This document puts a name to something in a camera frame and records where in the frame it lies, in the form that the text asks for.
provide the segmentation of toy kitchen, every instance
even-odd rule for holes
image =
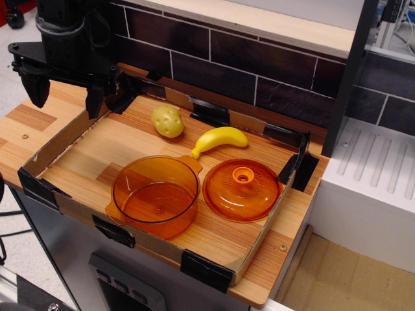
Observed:
[[[311,235],[415,273],[415,98],[373,82],[410,1],[238,2],[39,0],[10,42],[0,171],[79,310],[318,310]]]

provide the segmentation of cardboard tray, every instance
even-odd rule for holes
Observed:
[[[307,157],[309,135],[265,124],[263,128],[268,138],[288,137],[290,148],[264,138],[265,132],[260,135],[246,132],[248,148],[221,146],[202,154],[199,159],[204,167],[199,175],[201,185],[216,164],[227,159],[247,158],[262,162],[279,174],[286,184],[283,193],[266,220],[238,224],[211,212],[201,192],[198,214],[190,228],[172,240],[162,240],[130,225],[119,227],[104,211],[111,200],[111,184],[124,166],[145,156],[190,154],[197,138],[212,129],[180,108],[184,133],[175,139],[160,137],[150,123],[154,108],[166,104],[166,100],[179,106],[182,106],[183,97],[189,100],[171,89],[166,93],[164,99],[138,96],[122,115],[103,108],[97,121],[90,121],[84,111],[21,167],[19,178],[27,196],[226,293],[241,280],[289,189],[297,183],[295,175]],[[250,131],[253,131],[250,126],[258,126],[255,119],[233,115],[230,125]]]

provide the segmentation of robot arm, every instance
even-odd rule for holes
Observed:
[[[37,107],[43,107],[49,96],[50,80],[85,87],[90,119],[98,117],[105,97],[117,93],[120,70],[93,50],[96,43],[88,31],[91,17],[97,17],[97,2],[38,0],[36,26],[42,41],[8,46],[13,70]],[[110,35],[108,24],[98,20]]]

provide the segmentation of toy banana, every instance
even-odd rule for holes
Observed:
[[[195,148],[192,150],[192,156],[197,159],[201,152],[211,150],[222,144],[246,147],[248,146],[248,139],[242,131],[237,128],[232,128],[231,126],[214,128],[199,137]]]

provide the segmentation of dark brick tile backsplash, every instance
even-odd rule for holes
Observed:
[[[316,93],[336,98],[346,65],[319,59],[312,90]]]
[[[107,22],[111,25],[111,32],[120,36],[127,37],[127,24],[125,22],[124,8],[122,6],[108,3],[103,6],[102,15],[105,16]]]
[[[120,0],[110,6],[115,61],[327,127],[343,63]]]
[[[415,65],[368,53],[361,86],[415,100]]]
[[[358,88],[346,114],[354,119],[376,124],[385,100],[385,94]]]
[[[114,37],[117,61],[172,78],[170,52],[152,45]]]
[[[380,126],[415,135],[415,103],[389,97],[382,113]]]
[[[317,58],[213,30],[211,60],[259,76],[311,89]]]
[[[172,53],[174,79],[248,104],[254,103],[255,76]]]
[[[209,58],[209,30],[137,10],[126,10],[130,37],[199,58]]]
[[[260,78],[256,106],[327,128],[335,100]]]

